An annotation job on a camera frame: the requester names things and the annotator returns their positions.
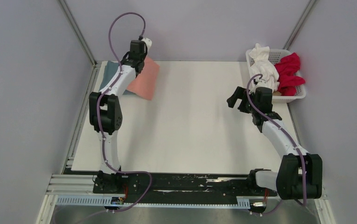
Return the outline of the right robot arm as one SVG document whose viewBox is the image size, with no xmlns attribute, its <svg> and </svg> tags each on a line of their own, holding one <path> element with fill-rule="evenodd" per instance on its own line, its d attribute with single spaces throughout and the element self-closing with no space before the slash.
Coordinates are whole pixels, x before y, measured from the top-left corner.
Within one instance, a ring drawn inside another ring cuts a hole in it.
<svg viewBox="0 0 357 224">
<path fill-rule="evenodd" d="M 283 200 L 318 199 L 322 196 L 322 158 L 304 149 L 289 134 L 282 117 L 273 111 L 272 91 L 258 87 L 250 93 L 238 86 L 226 100 L 233 108 L 241 100 L 238 110 L 251 114 L 253 124 L 272 144 L 281 157 L 277 172 L 268 169 L 250 171 L 248 191 L 258 195 L 265 188 L 277 192 Z"/>
</svg>

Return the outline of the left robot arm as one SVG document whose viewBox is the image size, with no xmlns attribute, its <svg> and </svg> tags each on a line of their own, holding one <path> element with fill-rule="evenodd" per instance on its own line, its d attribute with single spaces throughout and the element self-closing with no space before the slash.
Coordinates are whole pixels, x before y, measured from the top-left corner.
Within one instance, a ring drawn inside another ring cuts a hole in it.
<svg viewBox="0 0 357 224">
<path fill-rule="evenodd" d="M 103 62 L 100 89 L 89 95 L 89 120 L 100 141 L 101 165 L 95 180 L 95 193 L 118 193 L 123 188 L 118 158 L 117 136 L 123 122 L 119 97 L 145 65 L 150 41 L 132 40 L 120 62 Z"/>
</svg>

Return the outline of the pink t shirt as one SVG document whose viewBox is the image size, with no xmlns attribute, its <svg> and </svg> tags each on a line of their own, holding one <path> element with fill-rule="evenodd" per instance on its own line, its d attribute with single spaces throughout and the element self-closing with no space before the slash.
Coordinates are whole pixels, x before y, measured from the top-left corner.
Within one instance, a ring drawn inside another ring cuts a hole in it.
<svg viewBox="0 0 357 224">
<path fill-rule="evenodd" d="M 145 58 L 141 73 L 128 85 L 125 93 L 135 94 L 145 100 L 152 100 L 155 93 L 156 81 L 160 66 L 150 57 Z"/>
</svg>

